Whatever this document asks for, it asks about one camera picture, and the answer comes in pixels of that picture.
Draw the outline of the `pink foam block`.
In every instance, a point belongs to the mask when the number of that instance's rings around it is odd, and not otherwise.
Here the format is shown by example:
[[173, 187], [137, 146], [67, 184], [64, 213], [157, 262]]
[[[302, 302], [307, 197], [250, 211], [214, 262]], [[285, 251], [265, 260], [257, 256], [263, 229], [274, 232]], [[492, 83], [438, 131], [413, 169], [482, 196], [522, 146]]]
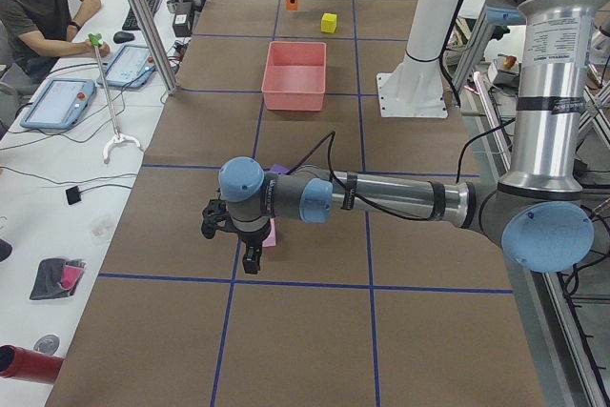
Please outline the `pink foam block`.
[[271, 218], [269, 220], [270, 222], [270, 231], [268, 236], [265, 238], [265, 240], [262, 243], [262, 246], [264, 248], [270, 248], [270, 247], [274, 247], [276, 245], [276, 231], [275, 231], [275, 220], [273, 218]]

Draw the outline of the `yellow foam block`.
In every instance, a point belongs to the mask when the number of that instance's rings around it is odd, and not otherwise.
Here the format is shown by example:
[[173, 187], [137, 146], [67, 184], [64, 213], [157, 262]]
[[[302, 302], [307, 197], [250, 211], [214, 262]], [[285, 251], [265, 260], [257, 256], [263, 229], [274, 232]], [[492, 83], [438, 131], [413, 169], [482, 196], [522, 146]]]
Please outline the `yellow foam block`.
[[320, 19], [320, 31], [322, 33], [334, 34], [337, 24], [338, 16], [335, 13], [324, 12]]

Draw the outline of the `pink plastic bin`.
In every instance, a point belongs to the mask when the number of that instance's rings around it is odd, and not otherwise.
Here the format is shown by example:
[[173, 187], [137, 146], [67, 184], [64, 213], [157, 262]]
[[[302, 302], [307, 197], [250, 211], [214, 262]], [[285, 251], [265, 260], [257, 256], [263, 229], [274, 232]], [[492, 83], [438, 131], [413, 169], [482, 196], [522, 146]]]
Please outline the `pink plastic bin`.
[[319, 112], [326, 92], [327, 47], [323, 42], [273, 41], [261, 91], [270, 111]]

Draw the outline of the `grey pouch with pink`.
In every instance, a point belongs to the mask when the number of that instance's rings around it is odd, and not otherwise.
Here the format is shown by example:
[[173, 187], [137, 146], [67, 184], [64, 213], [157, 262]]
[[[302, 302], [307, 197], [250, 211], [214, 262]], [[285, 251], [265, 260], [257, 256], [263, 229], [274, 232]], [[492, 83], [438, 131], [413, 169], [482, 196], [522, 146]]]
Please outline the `grey pouch with pink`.
[[43, 259], [30, 292], [30, 300], [48, 300], [74, 295], [85, 273], [83, 259], [54, 257]]

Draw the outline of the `purple foam block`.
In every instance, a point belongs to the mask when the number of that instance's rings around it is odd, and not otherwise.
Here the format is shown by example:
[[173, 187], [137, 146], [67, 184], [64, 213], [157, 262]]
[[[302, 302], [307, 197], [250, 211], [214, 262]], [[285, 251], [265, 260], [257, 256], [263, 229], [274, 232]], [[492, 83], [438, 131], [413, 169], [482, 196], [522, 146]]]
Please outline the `purple foam block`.
[[273, 166], [269, 169], [269, 173], [274, 173], [276, 175], [286, 175], [290, 173], [290, 169], [279, 164], [273, 164]]

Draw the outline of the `black power adapter box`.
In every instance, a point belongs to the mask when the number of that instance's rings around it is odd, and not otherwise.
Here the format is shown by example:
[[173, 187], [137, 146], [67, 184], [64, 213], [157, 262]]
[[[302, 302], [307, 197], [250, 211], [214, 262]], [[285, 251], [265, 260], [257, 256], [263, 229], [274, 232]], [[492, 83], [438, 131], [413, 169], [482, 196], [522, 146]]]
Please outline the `black power adapter box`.
[[173, 32], [178, 38], [192, 35], [193, 4], [191, 2], [176, 2], [173, 14]]

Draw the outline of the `far blue teach pendant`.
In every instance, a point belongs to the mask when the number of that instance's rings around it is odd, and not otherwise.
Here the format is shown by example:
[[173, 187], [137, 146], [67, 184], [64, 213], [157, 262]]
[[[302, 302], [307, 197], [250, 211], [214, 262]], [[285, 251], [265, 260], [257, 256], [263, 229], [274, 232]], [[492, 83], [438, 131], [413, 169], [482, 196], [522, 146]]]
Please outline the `far blue teach pendant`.
[[155, 70], [147, 47], [122, 44], [104, 68], [104, 74], [110, 88], [138, 90], [148, 82]]

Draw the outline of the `blue teach pendant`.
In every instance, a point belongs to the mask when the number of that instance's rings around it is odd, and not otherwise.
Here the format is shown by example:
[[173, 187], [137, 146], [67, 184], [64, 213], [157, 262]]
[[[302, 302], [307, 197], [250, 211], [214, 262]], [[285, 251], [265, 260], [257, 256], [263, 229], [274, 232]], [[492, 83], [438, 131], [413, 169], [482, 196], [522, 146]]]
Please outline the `blue teach pendant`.
[[90, 79], [53, 78], [20, 121], [26, 129], [67, 130], [85, 112], [96, 92]]
[[104, 74], [110, 88], [138, 90], [148, 82], [155, 70], [147, 47], [122, 44], [104, 68]]

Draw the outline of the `black computer mouse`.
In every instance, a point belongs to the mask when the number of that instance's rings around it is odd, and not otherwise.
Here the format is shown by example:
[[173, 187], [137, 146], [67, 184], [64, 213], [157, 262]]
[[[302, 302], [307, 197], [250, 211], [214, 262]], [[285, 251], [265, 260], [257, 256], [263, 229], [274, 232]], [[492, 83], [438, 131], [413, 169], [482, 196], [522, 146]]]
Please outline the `black computer mouse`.
[[114, 34], [112, 39], [115, 44], [123, 44], [133, 41], [135, 36], [133, 33], [128, 31], [118, 31]]

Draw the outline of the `small black square puck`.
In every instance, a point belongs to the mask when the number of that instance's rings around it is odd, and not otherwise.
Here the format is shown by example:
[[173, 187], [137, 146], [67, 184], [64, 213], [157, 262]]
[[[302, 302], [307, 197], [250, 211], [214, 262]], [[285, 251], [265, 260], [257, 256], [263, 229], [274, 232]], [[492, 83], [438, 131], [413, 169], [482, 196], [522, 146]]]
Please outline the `small black square puck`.
[[82, 200], [81, 191], [78, 186], [72, 186], [65, 190], [66, 199], [68, 204], [74, 205]]

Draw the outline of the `round metal disc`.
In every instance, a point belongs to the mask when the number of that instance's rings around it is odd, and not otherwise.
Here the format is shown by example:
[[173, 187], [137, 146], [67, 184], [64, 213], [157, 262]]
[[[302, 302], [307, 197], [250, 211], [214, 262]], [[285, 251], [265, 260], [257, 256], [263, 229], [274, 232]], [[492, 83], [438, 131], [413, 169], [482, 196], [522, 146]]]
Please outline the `round metal disc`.
[[39, 337], [33, 345], [35, 352], [53, 356], [56, 354], [60, 346], [60, 338], [55, 334], [47, 334]]

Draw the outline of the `near blue teach pendant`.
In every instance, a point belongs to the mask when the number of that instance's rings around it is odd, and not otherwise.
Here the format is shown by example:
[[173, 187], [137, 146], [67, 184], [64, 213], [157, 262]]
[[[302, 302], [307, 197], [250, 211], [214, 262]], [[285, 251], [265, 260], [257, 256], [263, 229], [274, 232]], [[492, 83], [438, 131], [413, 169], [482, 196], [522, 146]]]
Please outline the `near blue teach pendant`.
[[67, 130], [85, 112], [96, 92], [90, 79], [53, 78], [20, 121], [26, 129]]

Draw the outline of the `red cylinder bottle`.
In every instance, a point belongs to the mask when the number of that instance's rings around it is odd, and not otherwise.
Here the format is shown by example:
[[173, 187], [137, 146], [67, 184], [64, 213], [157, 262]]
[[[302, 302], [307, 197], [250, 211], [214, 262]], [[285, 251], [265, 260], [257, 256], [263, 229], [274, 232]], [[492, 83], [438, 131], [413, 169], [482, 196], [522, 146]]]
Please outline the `red cylinder bottle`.
[[53, 384], [64, 359], [13, 345], [1, 346], [1, 378]]

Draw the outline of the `seated person dark shirt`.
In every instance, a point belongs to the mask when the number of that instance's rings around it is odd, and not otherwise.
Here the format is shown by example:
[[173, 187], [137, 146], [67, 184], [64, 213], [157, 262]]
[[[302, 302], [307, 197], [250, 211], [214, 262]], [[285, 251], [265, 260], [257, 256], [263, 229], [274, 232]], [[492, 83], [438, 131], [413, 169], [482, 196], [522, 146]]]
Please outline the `seated person dark shirt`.
[[88, 39], [75, 40], [100, 9], [100, 0], [1, 0], [1, 23], [13, 61], [39, 83], [61, 57], [107, 55], [107, 44], [97, 48]]

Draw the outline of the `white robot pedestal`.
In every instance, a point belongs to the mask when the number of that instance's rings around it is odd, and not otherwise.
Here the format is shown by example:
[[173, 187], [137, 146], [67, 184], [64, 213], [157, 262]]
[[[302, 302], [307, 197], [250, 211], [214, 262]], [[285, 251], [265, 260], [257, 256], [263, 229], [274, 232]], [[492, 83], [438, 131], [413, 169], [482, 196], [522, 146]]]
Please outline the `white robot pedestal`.
[[417, 1], [402, 62], [393, 72], [376, 76], [381, 116], [436, 119], [448, 116], [440, 62], [462, 1]]

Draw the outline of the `aluminium frame post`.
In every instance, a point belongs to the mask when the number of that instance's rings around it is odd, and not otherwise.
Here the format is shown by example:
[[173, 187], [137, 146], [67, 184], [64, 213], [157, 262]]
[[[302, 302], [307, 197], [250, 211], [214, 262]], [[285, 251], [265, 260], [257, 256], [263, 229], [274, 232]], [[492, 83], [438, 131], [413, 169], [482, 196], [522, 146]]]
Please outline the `aluminium frame post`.
[[168, 95], [177, 89], [175, 74], [146, 0], [128, 0]]

